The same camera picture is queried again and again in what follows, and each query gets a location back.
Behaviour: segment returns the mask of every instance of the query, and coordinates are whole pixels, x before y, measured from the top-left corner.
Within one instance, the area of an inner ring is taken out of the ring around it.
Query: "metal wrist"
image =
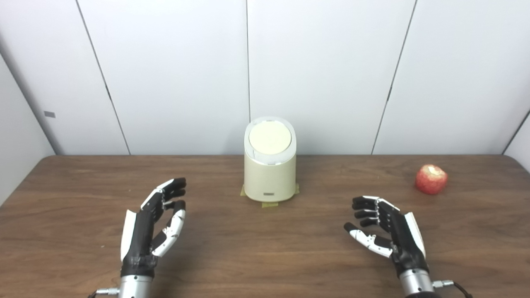
[[[429,273],[423,269],[409,269],[399,275],[405,296],[420,292],[434,292]]]
[[[148,298],[153,278],[143,275],[126,275],[121,278],[118,298]]]

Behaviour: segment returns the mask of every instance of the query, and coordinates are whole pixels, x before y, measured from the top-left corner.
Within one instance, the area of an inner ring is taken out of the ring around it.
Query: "small gray tag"
[[[45,117],[50,117],[50,118],[55,118],[55,113],[54,112],[44,111],[44,116]]]

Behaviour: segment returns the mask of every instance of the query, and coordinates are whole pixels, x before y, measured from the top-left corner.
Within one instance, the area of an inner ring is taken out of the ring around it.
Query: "container lid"
[[[250,130],[250,145],[263,154],[278,154],[291,144],[291,132],[279,121],[263,121]]]
[[[279,117],[260,117],[245,131],[245,153],[260,164],[282,164],[296,154],[293,126]]]

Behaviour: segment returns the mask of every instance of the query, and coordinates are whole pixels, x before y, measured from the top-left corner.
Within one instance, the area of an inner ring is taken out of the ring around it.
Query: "wood grain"
[[[425,163],[449,174],[437,196],[413,187]],[[125,210],[180,176],[187,218],[157,267],[153,298],[402,298],[390,262],[342,228],[355,222],[358,195],[414,212],[433,279],[475,297],[530,292],[530,175],[509,157],[300,156],[301,193],[272,208],[239,196],[242,169],[241,156],[42,160],[0,208],[0,297],[85,297],[118,285]]]

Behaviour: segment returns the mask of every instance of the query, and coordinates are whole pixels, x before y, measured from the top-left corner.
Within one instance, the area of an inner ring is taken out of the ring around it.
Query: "apple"
[[[447,173],[433,164],[426,164],[416,174],[416,187],[428,195],[439,193],[447,184]]]

